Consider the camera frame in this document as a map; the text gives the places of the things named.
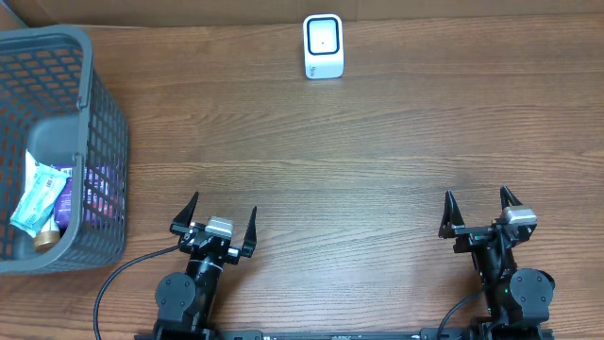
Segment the purple sanitary pad pack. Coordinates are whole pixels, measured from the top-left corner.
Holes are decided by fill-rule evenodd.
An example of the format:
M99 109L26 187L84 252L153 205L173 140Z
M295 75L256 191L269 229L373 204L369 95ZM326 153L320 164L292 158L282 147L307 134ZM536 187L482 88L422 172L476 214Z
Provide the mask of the purple sanitary pad pack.
M54 221L60 230L66 230L70 224L73 191L73 167L53 165L53 168L67 175L66 184L59 194L54 207Z

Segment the white tube with gold cap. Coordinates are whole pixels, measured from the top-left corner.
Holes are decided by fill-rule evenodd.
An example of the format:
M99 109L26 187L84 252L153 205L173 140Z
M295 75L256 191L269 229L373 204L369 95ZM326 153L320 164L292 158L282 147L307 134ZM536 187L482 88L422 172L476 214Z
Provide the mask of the white tube with gold cap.
M39 164L33 156L25 152L25 187L28 188L34 179ZM41 231L33 238L34 249L38 253L45 253L54 247L60 240L60 229L54 219L54 211L47 218Z

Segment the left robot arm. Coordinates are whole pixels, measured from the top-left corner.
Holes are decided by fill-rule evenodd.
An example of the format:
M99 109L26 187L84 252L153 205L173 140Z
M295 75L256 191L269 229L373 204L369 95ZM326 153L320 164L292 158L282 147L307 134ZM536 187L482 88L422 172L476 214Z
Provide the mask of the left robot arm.
M184 271L165 276L157 286L154 339L211 339L215 331L210 313L224 266L252 257L257 245L256 210L250 214L243 244L233 246L232 221L216 216L205 224L193 221L198 198L194 193L170 225L178 237L176 249L189 260Z

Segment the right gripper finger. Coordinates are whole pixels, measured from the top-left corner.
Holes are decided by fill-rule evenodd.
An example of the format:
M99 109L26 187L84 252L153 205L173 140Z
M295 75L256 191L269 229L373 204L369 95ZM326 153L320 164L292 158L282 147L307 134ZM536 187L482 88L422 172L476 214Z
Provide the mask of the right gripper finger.
M461 211L451 190L445 193L445 207L438 236L440 238L453 238L457 230L464 229L465 223Z
M499 196L502 210L505 210L509 207L522 205L521 201L513 194L510 188L506 185L500 187Z

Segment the teal wet wipes packet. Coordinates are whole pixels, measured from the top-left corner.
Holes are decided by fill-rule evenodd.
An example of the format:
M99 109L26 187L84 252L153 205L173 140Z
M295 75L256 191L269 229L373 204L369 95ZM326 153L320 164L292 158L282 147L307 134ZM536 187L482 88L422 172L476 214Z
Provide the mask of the teal wet wipes packet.
M35 238L50 217L70 176L56 168L33 163L25 191L12 213L10 224Z

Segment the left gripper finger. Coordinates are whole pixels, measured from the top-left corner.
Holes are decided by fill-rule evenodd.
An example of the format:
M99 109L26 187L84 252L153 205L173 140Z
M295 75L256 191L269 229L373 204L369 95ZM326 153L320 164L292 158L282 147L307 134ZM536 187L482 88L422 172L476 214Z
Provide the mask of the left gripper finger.
M257 207L254 207L248 221L245 236L243 238L243 246L241 255L246 258L251 258L257 246L257 231L256 231L256 217Z
M189 203L176 215L173 219L172 225L178 227L189 227L193 214L196 208L196 204L199 198L199 193L195 192L190 199Z

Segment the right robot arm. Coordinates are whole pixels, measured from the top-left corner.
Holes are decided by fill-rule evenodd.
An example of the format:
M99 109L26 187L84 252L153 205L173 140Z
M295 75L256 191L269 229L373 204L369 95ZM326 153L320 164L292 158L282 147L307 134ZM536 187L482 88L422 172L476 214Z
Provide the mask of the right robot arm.
M501 214L491 224L468 227L451 191L445 204L438 236L453 239L456 253L469 253L481 288L454 305L443 317L433 339L540 339L554 337L542 324L549 319L549 305L556 287L543 270L520 268L514 247L527 242L538 225L534 210L507 186L500 188ZM483 296L486 316L474 317L466 328L446 326L451 316L469 302Z

